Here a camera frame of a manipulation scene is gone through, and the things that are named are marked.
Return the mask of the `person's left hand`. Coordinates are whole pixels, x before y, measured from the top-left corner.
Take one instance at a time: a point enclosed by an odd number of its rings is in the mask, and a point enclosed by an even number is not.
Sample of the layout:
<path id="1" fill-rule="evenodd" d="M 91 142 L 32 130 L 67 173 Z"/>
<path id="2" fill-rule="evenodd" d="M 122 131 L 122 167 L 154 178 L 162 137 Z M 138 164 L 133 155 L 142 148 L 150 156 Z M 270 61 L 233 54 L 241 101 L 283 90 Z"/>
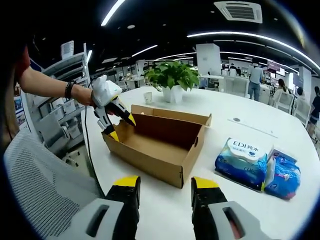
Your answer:
<path id="1" fill-rule="evenodd" d="M 92 99 L 91 88 L 86 88 L 81 85 L 74 84 L 71 90 L 71 97 L 84 106 L 95 106 L 95 103 Z"/>

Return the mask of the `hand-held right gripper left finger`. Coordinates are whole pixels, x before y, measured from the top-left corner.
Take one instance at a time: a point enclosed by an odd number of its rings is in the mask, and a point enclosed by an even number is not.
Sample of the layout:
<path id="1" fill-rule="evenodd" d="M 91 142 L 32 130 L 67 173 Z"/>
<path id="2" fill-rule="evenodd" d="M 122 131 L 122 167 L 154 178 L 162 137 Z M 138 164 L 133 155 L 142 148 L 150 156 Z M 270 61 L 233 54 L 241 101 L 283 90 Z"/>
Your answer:
<path id="1" fill-rule="evenodd" d="M 97 198 L 72 218 L 68 240 L 134 240 L 140 220 L 141 177 L 116 180 L 105 198 Z"/>

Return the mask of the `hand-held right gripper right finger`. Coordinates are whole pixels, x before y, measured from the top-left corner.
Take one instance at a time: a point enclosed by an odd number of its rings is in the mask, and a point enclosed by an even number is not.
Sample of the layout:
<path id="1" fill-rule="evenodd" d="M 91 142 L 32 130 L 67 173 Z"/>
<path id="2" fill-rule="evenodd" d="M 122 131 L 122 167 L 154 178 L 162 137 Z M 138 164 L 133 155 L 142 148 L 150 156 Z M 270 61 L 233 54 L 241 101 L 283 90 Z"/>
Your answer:
<path id="1" fill-rule="evenodd" d="M 269 240 L 260 221 L 235 201 L 228 201 L 219 185 L 191 178 L 192 224 L 197 240 Z"/>

